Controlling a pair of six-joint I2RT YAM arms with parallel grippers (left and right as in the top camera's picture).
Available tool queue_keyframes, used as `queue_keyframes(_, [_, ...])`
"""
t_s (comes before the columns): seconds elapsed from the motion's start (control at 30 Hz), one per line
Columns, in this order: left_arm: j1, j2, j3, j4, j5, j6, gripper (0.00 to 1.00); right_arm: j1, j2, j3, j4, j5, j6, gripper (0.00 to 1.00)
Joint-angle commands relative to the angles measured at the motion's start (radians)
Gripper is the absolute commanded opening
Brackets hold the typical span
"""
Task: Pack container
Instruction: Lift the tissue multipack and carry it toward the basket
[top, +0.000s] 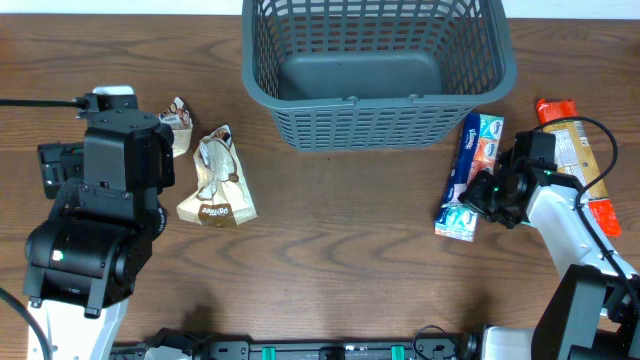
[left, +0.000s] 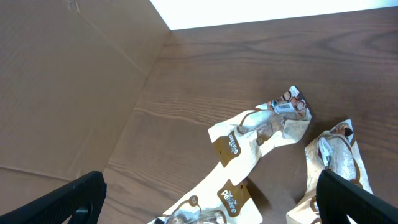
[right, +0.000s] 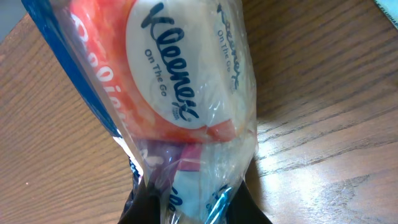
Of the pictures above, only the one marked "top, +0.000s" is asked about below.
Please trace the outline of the multicolour tissue pack strip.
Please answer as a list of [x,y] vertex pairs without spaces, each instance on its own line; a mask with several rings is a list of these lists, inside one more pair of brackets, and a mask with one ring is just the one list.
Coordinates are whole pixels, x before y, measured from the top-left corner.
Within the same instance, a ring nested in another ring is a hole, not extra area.
[[458,197],[481,170],[492,173],[504,128],[499,116],[469,113],[463,124],[458,151],[437,212],[436,235],[472,242],[478,214]]

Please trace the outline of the grey plastic basket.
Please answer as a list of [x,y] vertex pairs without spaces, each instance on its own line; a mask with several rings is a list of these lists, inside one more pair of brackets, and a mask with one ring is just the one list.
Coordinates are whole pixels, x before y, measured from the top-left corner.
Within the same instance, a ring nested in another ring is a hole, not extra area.
[[500,0],[245,0],[242,60],[303,152],[432,145],[517,77]]

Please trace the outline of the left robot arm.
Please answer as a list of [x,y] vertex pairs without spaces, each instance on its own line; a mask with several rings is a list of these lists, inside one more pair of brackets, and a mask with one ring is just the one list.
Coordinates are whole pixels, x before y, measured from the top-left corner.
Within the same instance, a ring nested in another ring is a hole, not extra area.
[[25,246],[30,359],[109,357],[167,223],[159,196],[175,183],[173,132],[139,110],[132,87],[96,87],[77,102],[83,141],[40,150],[55,201]]

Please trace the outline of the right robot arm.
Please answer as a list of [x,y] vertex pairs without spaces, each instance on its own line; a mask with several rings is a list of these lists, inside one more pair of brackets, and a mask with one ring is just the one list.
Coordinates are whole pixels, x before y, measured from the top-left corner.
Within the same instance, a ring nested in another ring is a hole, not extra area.
[[636,359],[639,275],[615,251],[586,204],[583,187],[558,172],[551,133],[517,134],[499,171],[479,172],[462,204],[511,229],[528,223],[543,238],[561,278],[532,329],[485,328],[482,359]]

